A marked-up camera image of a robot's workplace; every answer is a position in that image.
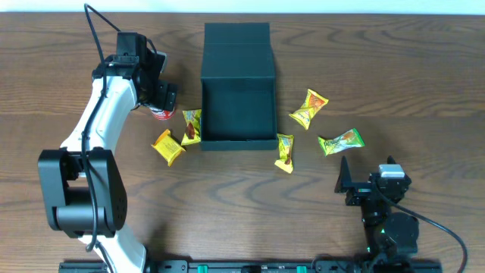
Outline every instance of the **white wall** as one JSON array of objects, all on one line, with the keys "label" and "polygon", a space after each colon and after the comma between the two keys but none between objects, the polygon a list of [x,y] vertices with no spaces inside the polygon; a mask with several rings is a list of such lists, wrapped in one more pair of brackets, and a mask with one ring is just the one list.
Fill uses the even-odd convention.
[{"label": "white wall", "polygon": [[0,0],[0,11],[485,14],[485,0]]}]

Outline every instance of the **green connector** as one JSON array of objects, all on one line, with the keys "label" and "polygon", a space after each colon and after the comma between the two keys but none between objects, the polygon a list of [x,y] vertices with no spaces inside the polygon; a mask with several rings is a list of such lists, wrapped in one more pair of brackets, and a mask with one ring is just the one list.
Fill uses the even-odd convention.
[{"label": "green connector", "polygon": [[306,273],[306,266],[297,266],[296,273]]},{"label": "green connector", "polygon": [[197,273],[207,273],[208,271],[209,271],[209,267],[207,265],[197,266]]}]

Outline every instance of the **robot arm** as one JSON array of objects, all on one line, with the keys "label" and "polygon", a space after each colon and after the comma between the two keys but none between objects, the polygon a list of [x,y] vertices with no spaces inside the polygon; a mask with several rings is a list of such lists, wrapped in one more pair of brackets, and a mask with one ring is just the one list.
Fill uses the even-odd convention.
[{"label": "robot arm", "polygon": [[59,150],[44,150],[39,157],[39,177],[45,211],[52,229],[64,231],[83,243],[92,239],[93,213],[88,187],[70,187],[68,181],[85,176],[81,161],[82,133],[103,89],[105,98],[95,113],[87,138],[87,158],[98,204],[98,236],[105,250],[95,251],[113,268],[112,273],[143,272],[146,249],[124,224],[127,194],[114,161],[114,151],[124,122],[137,105],[172,111],[177,87],[158,79],[166,54],[149,50],[138,33],[118,32],[117,54],[92,72],[92,95],[72,134]]},{"label": "robot arm", "polygon": [[[102,90],[102,79],[92,82],[91,99],[84,109],[84,113],[71,135],[61,144],[61,148],[67,148],[69,152],[81,151],[81,133],[84,131],[86,122],[99,100]],[[132,80],[123,77],[111,76],[107,78],[108,91],[101,108],[89,131],[88,145],[86,150],[94,147],[109,149],[113,153],[116,148],[123,124],[131,109],[137,103],[136,88]]]}]

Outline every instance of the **box lid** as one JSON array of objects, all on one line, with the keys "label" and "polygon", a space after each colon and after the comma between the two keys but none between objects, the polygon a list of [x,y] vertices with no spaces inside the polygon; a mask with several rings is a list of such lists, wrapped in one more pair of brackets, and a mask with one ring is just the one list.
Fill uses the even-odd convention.
[{"label": "box lid", "polygon": [[201,78],[275,77],[268,23],[205,25]]}]

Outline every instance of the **small robot arm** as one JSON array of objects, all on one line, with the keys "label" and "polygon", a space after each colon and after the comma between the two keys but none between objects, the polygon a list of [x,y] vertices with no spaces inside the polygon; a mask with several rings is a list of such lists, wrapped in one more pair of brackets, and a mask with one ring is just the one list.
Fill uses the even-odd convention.
[{"label": "small robot arm", "polygon": [[101,64],[92,72],[92,95],[72,134],[60,149],[43,150],[38,162],[39,177],[49,225],[83,243],[92,239],[93,211],[88,187],[71,187],[69,180],[85,176],[81,160],[82,133],[100,96],[87,136],[86,151],[98,204],[95,248],[109,263],[112,273],[144,272],[146,248],[124,224],[127,194],[114,161],[114,151],[128,114],[138,105],[172,111],[177,86],[159,80],[167,56],[147,48],[138,33],[118,32],[116,55],[105,59],[106,93],[103,95]]},{"label": "small robot arm", "polygon": [[[146,47],[147,39],[138,33],[119,32],[117,54],[106,58],[107,92],[88,135],[88,147],[109,149],[113,153],[124,122],[137,105],[172,111],[177,87],[158,79],[167,55]],[[92,72],[92,95],[73,133],[61,144],[70,152],[81,151],[81,134],[95,104],[102,95],[101,64]]]}]

